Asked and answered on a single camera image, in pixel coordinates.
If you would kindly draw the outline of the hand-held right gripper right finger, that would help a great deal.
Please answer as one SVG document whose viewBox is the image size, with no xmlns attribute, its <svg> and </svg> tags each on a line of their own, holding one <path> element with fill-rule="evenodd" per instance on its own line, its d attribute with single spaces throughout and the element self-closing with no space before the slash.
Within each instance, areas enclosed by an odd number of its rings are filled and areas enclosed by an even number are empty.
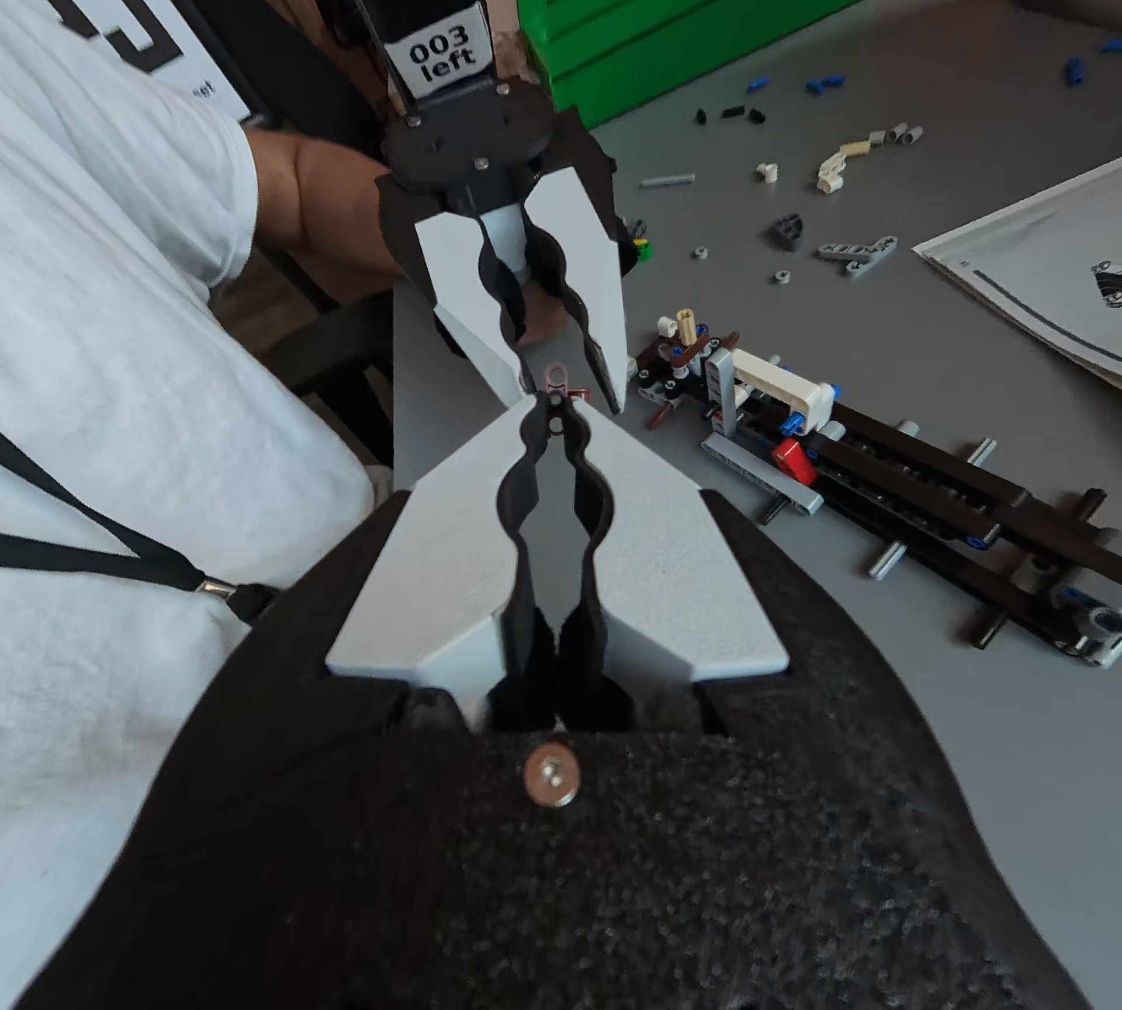
<svg viewBox="0 0 1122 1010">
<path fill-rule="evenodd" d="M 588 542 L 559 665 L 574 700 L 780 674 L 787 649 L 702 489 L 583 400 L 560 405 Z"/>
</svg>

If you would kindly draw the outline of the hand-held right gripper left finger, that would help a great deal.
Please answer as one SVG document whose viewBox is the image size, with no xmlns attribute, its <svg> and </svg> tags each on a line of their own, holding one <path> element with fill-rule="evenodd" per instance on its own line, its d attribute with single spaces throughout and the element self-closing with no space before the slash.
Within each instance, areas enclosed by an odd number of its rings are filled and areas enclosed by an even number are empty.
<svg viewBox="0 0 1122 1010">
<path fill-rule="evenodd" d="M 448 694 L 481 729 L 539 683 L 546 639 L 521 527 L 539 504 L 546 395 L 496 417 L 404 492 L 325 665 Z"/>
</svg>

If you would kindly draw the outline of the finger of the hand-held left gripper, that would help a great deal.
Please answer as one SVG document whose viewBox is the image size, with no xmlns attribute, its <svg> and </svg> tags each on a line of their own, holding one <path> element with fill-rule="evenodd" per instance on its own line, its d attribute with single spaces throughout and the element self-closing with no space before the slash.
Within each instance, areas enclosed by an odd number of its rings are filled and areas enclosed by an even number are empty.
<svg viewBox="0 0 1122 1010">
<path fill-rule="evenodd" d="M 627 332 L 618 244 L 567 166 L 541 176 L 524 202 L 528 244 L 542 251 L 544 276 L 578 324 L 587 362 L 613 414 L 626 405 Z"/>
<path fill-rule="evenodd" d="M 436 319 L 496 397 L 514 407 L 534 387 L 498 290 L 505 268 L 484 224 L 445 211 L 419 221 L 415 232 Z"/>
</svg>

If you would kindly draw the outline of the person's left forearm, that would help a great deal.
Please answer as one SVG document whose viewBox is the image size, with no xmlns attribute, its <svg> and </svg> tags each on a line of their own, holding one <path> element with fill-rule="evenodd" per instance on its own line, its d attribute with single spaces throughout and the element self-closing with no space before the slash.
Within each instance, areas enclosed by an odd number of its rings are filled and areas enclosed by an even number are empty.
<svg viewBox="0 0 1122 1010">
<path fill-rule="evenodd" d="M 243 134 L 257 178 L 256 246 L 309 252 L 381 279 L 403 275 L 381 231 L 384 164 L 303 135 Z"/>
</svg>

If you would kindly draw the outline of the grey black lego chassis assembly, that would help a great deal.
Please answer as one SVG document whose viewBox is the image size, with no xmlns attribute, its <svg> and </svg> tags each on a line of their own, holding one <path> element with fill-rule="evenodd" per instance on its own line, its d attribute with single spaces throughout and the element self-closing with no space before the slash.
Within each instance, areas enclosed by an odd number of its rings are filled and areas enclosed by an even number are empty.
<svg viewBox="0 0 1122 1010">
<path fill-rule="evenodd" d="M 1017 625 L 1085 665 L 1120 663 L 1120 545 L 1095 523 L 1101 488 L 1038 498 L 988 471 L 993 439 L 967 454 L 934 447 L 916 424 L 839 403 L 837 386 L 745 352 L 737 332 L 718 336 L 689 310 L 661 318 L 626 371 L 655 405 L 650 429 L 697 408 L 703 452 L 770 496 L 760 525 L 833 509 L 882 542 L 872 581 L 910 558 L 974 597 L 984 617 L 973 648 Z"/>
</svg>

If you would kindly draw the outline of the tan white lego connector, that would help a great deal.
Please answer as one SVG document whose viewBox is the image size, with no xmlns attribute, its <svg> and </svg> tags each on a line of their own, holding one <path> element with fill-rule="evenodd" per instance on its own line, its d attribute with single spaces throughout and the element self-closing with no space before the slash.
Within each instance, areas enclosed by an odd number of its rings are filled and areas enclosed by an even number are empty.
<svg viewBox="0 0 1122 1010">
<path fill-rule="evenodd" d="M 844 143 L 837 152 L 822 160 L 817 171 L 816 187 L 824 195 L 833 195 L 844 187 L 845 169 L 850 159 L 866 157 L 873 150 L 870 138 L 855 143 Z"/>
</svg>

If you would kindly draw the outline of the lego instruction booklet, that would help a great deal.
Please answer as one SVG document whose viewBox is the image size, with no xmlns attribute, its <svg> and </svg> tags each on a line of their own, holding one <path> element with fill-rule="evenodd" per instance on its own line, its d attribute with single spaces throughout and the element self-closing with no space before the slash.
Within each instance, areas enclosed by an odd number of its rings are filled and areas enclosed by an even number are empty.
<svg viewBox="0 0 1122 1010">
<path fill-rule="evenodd" d="M 913 251 L 1056 352 L 1121 386 L 1121 160 Z"/>
</svg>

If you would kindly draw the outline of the person's left hand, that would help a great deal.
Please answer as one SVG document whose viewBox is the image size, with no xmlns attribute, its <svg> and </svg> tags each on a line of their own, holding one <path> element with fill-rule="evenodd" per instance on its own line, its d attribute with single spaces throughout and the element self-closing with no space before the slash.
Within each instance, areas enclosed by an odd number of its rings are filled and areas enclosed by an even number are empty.
<svg viewBox="0 0 1122 1010">
<path fill-rule="evenodd" d="M 543 290 L 539 282 L 528 281 L 522 288 L 524 329 L 517 338 L 519 348 L 541 345 L 554 339 L 569 319 L 565 304 Z"/>
</svg>

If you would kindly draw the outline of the person in white t-shirt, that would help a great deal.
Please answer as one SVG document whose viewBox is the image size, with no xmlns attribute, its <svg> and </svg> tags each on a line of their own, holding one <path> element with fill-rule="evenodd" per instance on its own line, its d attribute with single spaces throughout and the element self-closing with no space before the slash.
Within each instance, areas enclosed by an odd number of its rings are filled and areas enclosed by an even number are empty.
<svg viewBox="0 0 1122 1010">
<path fill-rule="evenodd" d="M 375 505 L 335 433 L 217 322 L 258 212 L 234 120 L 18 0 L 1 12 L 2 434 L 228 582 L 286 588 Z M 1 998 L 114 863 L 248 628 L 194 589 L 2 569 Z"/>
</svg>

